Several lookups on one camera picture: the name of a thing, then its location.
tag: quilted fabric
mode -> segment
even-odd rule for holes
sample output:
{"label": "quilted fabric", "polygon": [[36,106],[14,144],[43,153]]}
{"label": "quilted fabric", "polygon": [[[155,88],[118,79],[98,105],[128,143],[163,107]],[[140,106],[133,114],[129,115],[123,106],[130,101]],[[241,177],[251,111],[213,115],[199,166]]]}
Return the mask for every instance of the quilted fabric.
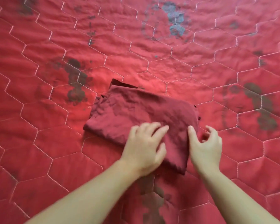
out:
{"label": "quilted fabric", "polygon": [[187,127],[192,125],[198,131],[198,113],[194,105],[129,88],[131,85],[116,86],[114,84],[120,83],[112,82],[108,93],[94,102],[84,130],[123,146],[134,125],[144,122],[168,125],[169,130],[163,138],[167,149],[164,163],[184,175],[189,157]]}
{"label": "quilted fabric", "polygon": [[[112,79],[196,105],[221,172],[280,220],[280,0],[0,0],[0,223],[120,158],[83,131]],[[110,223],[224,220],[189,160],[138,180]]]}

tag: folded cloth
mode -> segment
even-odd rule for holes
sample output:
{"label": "folded cloth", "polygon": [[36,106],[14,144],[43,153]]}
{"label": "folded cloth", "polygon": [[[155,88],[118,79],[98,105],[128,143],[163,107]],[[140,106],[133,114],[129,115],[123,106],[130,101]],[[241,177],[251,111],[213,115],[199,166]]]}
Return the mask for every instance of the folded cloth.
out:
{"label": "folded cloth", "polygon": [[96,97],[83,129],[125,145],[134,125],[144,122],[168,125],[169,130],[162,140],[167,150],[164,163],[184,175],[189,158],[187,127],[192,125],[197,132],[198,119],[196,107],[188,102],[112,80],[107,94]]}

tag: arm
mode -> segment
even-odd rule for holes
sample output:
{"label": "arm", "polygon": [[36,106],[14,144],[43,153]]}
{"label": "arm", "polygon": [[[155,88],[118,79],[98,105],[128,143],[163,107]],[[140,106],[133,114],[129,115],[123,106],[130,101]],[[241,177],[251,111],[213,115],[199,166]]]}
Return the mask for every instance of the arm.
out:
{"label": "arm", "polygon": [[100,224],[117,200],[139,177],[154,171],[166,155],[157,147],[169,127],[144,123],[131,128],[120,160],[74,192],[57,201],[26,224]]}
{"label": "arm", "polygon": [[280,222],[243,192],[219,170],[222,139],[208,127],[210,136],[200,143],[195,130],[189,127],[191,160],[202,177],[216,206],[227,224],[280,224]]}

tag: right hand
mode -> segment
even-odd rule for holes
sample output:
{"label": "right hand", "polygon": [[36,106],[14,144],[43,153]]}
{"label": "right hand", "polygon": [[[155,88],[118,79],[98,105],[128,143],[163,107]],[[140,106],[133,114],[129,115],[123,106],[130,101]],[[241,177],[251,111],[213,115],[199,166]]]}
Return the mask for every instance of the right hand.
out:
{"label": "right hand", "polygon": [[188,127],[191,161],[198,173],[202,175],[220,171],[219,163],[222,153],[222,138],[214,128],[209,126],[206,128],[210,136],[208,140],[200,143],[194,128]]}

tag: finger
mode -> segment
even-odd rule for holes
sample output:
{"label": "finger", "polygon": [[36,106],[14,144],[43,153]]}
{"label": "finger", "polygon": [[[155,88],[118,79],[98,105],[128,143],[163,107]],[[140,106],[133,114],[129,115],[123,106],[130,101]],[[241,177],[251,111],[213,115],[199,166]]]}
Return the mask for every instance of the finger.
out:
{"label": "finger", "polygon": [[210,126],[205,126],[207,129],[208,129],[208,131],[210,132],[210,137],[209,137],[209,140],[213,140],[213,139],[215,139],[215,138],[217,138],[218,137],[218,132],[214,129],[214,128],[212,128],[212,127],[210,127]]}
{"label": "finger", "polygon": [[161,163],[163,162],[166,156],[166,153],[167,151],[166,151],[165,143],[161,143],[155,158],[156,168],[161,165]]}
{"label": "finger", "polygon": [[159,122],[153,122],[152,124],[150,124],[147,128],[146,128],[146,133],[148,134],[148,135],[152,135],[153,134],[153,132],[156,130],[156,128],[158,128],[158,127],[160,127],[161,126],[161,124],[159,123]]}
{"label": "finger", "polygon": [[162,138],[164,137],[164,135],[167,133],[167,131],[169,130],[169,126],[166,125],[164,127],[161,127],[160,129],[158,129],[152,136],[152,138],[156,139],[156,142],[159,144],[160,141],[162,140]]}
{"label": "finger", "polygon": [[148,123],[148,122],[142,123],[142,124],[140,125],[138,131],[139,131],[140,133],[143,133],[149,125],[150,125],[150,123]]}
{"label": "finger", "polygon": [[135,134],[136,134],[138,128],[139,128],[139,126],[133,126],[133,127],[131,127],[130,134],[129,134],[129,138],[135,136]]}
{"label": "finger", "polygon": [[200,143],[193,126],[188,127],[188,135],[189,135],[190,145]]}

